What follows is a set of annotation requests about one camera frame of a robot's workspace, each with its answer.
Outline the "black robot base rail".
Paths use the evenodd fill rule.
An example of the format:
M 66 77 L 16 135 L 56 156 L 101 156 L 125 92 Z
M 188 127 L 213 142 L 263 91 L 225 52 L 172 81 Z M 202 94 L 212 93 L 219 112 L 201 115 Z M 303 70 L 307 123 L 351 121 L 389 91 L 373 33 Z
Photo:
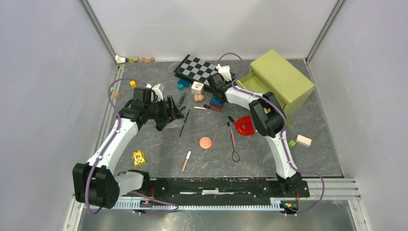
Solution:
M 287 185 L 277 178 L 146 178 L 119 183 L 120 195 L 137 195 L 154 205 L 253 206 L 270 205 L 274 199 L 294 201 L 308 198 L 306 181 Z

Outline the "wooden blocks in corner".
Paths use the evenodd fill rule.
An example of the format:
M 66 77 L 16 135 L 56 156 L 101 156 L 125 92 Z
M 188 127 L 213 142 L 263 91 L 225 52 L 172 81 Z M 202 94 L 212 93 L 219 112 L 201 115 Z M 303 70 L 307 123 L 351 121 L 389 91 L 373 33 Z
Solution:
M 115 61 L 118 65 L 121 64 L 126 64 L 126 63 L 151 63 L 151 62 L 155 62 L 155 58 L 151 57 L 151 58 L 139 58 L 138 56 L 134 56 L 132 58 L 125 58 L 125 57 L 121 57 L 119 55 L 115 55 Z

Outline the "dark red lip gloss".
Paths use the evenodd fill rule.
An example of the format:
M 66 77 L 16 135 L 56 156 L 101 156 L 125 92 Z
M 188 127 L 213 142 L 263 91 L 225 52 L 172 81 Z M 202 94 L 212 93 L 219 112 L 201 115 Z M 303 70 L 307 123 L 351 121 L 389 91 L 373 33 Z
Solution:
M 216 112 L 219 112 L 219 113 L 222 113 L 222 111 L 220 109 L 218 109 L 216 107 L 213 107 L 213 106 L 210 106 L 210 105 L 207 105 L 207 104 L 204 104 L 204 108 L 210 109 L 210 110 L 213 110 L 213 111 L 216 111 Z

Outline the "yellow number toy block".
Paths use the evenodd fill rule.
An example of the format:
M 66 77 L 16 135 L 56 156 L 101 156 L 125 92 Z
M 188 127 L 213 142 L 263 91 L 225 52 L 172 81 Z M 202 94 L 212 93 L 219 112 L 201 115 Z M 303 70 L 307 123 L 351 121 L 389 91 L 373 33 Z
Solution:
M 146 164 L 145 154 L 141 150 L 133 152 L 132 160 L 135 167 L 140 167 Z

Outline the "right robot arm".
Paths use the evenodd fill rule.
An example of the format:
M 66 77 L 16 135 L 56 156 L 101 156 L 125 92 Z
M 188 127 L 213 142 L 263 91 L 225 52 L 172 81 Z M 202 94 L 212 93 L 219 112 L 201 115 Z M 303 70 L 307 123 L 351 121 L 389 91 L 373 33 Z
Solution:
M 302 176 L 292 159 L 286 138 L 287 119 L 275 95 L 270 91 L 261 94 L 244 90 L 235 85 L 236 80 L 227 81 L 221 74 L 214 74 L 207 81 L 217 100 L 250 111 L 255 129 L 265 137 L 274 156 L 279 193 L 283 196 L 295 193 Z

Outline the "grey concealer stick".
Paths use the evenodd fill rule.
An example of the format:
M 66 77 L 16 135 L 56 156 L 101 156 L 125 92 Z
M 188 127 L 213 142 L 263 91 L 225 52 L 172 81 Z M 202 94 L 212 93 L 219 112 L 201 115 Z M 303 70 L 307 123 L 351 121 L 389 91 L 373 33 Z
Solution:
M 178 102 L 178 108 L 181 107 L 181 105 L 182 105 L 182 103 L 183 103 L 183 101 L 184 101 L 184 99 L 185 99 L 185 96 L 186 96 L 186 93 L 183 93 L 183 95 L 181 96 L 181 98 L 180 98 L 180 100 L 179 100 L 179 102 Z

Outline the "round peach powder puff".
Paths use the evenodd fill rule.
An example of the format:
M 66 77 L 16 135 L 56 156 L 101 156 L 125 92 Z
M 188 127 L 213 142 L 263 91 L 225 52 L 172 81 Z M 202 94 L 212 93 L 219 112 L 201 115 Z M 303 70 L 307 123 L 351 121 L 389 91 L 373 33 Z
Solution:
M 202 137 L 199 140 L 199 145 L 203 149 L 209 149 L 212 146 L 212 140 L 209 137 Z

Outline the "black white chessboard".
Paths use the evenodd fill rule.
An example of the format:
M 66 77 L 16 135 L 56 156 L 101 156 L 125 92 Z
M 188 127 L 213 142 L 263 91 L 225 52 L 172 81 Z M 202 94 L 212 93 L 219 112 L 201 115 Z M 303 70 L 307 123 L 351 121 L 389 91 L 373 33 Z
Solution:
M 200 82 L 204 90 L 213 93 L 207 78 L 218 72 L 217 65 L 188 54 L 174 70 L 175 76 L 185 81 Z

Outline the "white cube box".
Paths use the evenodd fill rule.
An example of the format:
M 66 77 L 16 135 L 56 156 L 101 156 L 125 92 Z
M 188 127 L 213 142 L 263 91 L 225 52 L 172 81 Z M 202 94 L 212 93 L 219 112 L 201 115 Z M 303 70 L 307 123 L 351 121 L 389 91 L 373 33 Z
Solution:
M 194 81 L 191 86 L 191 93 L 193 95 L 202 95 L 204 90 L 204 84 L 201 82 Z

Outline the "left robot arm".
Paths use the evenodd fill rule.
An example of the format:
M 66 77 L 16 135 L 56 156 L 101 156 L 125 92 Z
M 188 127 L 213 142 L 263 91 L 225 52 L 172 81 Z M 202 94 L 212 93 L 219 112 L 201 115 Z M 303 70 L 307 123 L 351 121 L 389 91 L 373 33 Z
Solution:
M 112 208 L 118 198 L 130 192 L 146 196 L 151 191 L 149 174 L 132 170 L 114 176 L 115 167 L 129 142 L 149 120 L 156 123 L 158 131 L 174 121 L 183 118 L 173 97 L 163 97 L 160 89 L 136 88 L 133 97 L 117 111 L 115 124 L 96 153 L 84 164 L 73 168 L 75 198 L 84 203 L 92 215 L 91 207 Z

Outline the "cream toy brick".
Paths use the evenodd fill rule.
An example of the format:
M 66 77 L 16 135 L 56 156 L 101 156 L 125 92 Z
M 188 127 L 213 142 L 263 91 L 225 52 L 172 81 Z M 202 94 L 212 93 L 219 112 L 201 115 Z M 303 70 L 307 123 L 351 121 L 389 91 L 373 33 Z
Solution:
M 297 135 L 296 142 L 309 147 L 311 145 L 312 140 L 308 137 L 299 134 Z

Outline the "blue red toy brick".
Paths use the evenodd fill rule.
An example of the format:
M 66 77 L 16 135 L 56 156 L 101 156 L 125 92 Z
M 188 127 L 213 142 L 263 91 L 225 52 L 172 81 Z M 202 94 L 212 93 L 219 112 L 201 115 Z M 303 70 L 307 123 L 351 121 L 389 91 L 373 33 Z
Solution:
M 211 98 L 210 106 L 213 107 L 213 108 L 216 108 L 216 109 L 218 109 L 220 111 L 222 109 L 222 103 L 219 100 L 217 100 L 215 97 Z

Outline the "clear plastic wrapper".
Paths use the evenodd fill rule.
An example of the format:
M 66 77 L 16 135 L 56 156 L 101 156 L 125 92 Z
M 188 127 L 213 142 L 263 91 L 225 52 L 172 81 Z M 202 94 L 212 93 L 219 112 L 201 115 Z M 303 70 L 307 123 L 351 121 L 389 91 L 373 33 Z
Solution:
M 184 125 L 184 122 L 181 120 L 173 121 L 168 123 L 165 128 L 180 128 Z

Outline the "small wooden cube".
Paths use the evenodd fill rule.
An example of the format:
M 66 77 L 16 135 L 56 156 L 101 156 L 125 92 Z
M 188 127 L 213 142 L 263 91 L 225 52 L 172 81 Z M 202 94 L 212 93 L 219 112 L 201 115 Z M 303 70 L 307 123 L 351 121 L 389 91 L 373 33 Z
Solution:
M 117 91 L 114 91 L 114 92 L 112 93 L 112 96 L 113 96 L 116 100 L 118 100 L 118 99 L 121 98 L 121 94 L 120 94 L 119 92 L 117 92 Z

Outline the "green drawer cabinet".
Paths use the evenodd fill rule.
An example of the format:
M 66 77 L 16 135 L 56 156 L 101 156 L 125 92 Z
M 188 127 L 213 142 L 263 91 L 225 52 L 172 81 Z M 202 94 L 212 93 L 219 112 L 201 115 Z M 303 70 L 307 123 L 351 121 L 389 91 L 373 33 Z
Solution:
M 286 115 L 300 109 L 315 84 L 274 49 L 250 63 L 249 73 L 237 80 L 244 90 L 272 92 Z

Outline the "small yellow cube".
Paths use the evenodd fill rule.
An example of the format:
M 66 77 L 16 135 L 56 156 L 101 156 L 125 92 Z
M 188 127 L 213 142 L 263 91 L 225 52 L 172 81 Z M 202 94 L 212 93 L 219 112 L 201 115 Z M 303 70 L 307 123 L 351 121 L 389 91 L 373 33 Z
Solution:
M 130 81 L 130 85 L 131 87 L 136 88 L 137 83 L 135 81 Z

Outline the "red toy magnet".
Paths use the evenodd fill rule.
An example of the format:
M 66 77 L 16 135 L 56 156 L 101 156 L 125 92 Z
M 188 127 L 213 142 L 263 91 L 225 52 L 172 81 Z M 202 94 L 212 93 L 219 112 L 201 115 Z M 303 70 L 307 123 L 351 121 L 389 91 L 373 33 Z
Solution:
M 244 116 L 235 122 L 235 128 L 239 134 L 251 136 L 255 134 L 255 129 L 250 116 Z

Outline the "large black powder brush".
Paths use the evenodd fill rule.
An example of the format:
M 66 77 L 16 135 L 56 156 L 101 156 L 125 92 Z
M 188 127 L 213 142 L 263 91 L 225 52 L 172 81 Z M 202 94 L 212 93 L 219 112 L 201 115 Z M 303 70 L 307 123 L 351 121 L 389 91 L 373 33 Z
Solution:
M 155 127 L 158 131 L 162 131 L 166 127 L 166 124 L 156 124 Z

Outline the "small green block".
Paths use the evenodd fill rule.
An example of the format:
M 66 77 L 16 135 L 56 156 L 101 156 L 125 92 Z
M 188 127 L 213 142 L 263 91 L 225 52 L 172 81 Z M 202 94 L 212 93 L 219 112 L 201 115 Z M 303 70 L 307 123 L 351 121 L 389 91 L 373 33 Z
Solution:
M 289 147 L 290 148 L 293 148 L 294 146 L 296 146 L 296 141 L 294 141 L 294 140 L 290 140 L 289 142 L 288 142 L 288 145 L 289 145 Z

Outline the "thin pink lip pencil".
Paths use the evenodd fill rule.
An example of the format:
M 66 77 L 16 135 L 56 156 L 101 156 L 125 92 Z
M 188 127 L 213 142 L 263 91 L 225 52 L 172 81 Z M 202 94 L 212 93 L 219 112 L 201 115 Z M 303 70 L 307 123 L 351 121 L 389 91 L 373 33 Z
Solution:
M 212 139 L 211 146 L 210 146 L 208 152 L 211 152 L 212 147 L 213 147 L 213 145 L 214 145 L 214 143 L 215 143 L 216 138 L 217 138 L 217 133 L 215 134 L 214 138 Z

